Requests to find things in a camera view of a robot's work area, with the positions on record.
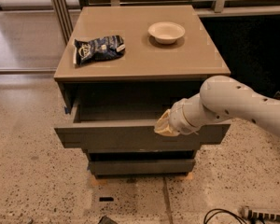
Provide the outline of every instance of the drawer front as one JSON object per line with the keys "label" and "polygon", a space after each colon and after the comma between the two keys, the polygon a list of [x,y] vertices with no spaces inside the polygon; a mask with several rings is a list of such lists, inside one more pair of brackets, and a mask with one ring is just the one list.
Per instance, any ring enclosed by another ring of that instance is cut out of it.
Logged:
{"label": "drawer front", "polygon": [[198,134],[165,137],[154,133],[155,120],[74,123],[55,128],[63,146],[89,152],[198,150],[201,144],[219,144],[230,124],[206,125]]}
{"label": "drawer front", "polygon": [[191,172],[195,160],[91,161],[93,175],[176,174]]}

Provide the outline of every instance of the cabinet top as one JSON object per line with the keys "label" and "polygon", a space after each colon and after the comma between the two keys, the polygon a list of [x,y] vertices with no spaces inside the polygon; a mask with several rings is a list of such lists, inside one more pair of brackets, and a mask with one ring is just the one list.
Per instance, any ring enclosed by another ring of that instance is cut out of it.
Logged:
{"label": "cabinet top", "polygon": [[[185,28],[184,37],[172,45],[160,45],[148,34],[156,22],[170,21]],[[121,35],[126,46],[123,57],[106,62],[73,64],[74,39]],[[113,81],[160,80],[229,75],[192,6],[84,7],[64,50],[55,80]]]}

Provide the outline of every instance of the black cable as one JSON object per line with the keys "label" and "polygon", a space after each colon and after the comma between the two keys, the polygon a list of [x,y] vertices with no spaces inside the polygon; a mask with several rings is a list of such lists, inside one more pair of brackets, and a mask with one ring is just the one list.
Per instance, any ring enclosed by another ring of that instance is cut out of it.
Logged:
{"label": "black cable", "polygon": [[261,221],[262,224],[265,224],[263,217],[260,217],[259,221]]}
{"label": "black cable", "polygon": [[232,217],[234,217],[240,224],[246,224],[246,222],[241,218],[241,217],[238,217],[237,215],[235,215],[234,213],[228,211],[228,210],[225,210],[225,209],[219,209],[219,208],[216,208],[216,209],[212,209],[210,210],[204,217],[204,221],[203,221],[203,224],[207,224],[215,215],[217,214],[229,214],[231,215]]}

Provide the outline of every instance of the chip bag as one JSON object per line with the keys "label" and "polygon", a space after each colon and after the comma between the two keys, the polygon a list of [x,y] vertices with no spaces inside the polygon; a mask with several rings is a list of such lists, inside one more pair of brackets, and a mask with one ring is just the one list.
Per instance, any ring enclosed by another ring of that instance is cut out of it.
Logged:
{"label": "chip bag", "polygon": [[74,46],[74,63],[79,66],[120,58],[125,50],[124,41],[120,35],[104,36],[87,42],[75,39]]}

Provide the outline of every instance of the terrazzo floor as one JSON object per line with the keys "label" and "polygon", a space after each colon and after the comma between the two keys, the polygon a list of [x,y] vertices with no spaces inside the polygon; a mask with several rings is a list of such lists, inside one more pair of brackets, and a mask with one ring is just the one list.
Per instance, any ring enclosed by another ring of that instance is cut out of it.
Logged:
{"label": "terrazzo floor", "polygon": [[[30,13],[19,16],[34,19]],[[39,23],[51,19],[49,25],[55,27],[53,18],[35,15]],[[37,29],[34,40],[45,42],[47,29],[39,28],[41,33]],[[27,33],[16,35],[14,41],[5,27],[0,44],[11,40],[20,46]],[[53,38],[47,36],[51,47],[62,46],[58,29],[54,33]],[[10,46],[14,49],[10,66],[20,65],[17,52],[21,48],[14,48],[15,44]],[[37,48],[31,53],[42,56],[45,51]],[[45,63],[36,61],[36,66],[56,66],[62,50],[52,52]],[[21,60],[21,65],[28,60]],[[194,170],[187,177],[125,176],[97,181],[82,151],[64,149],[55,134],[53,127],[67,121],[53,75],[0,76],[0,223],[97,224],[108,216],[118,224],[198,224],[213,208],[238,214],[248,205],[280,212],[280,139],[252,123],[232,119],[220,145],[204,145],[198,151]],[[113,201],[101,202],[102,197]],[[221,215],[211,223],[237,222]]]}

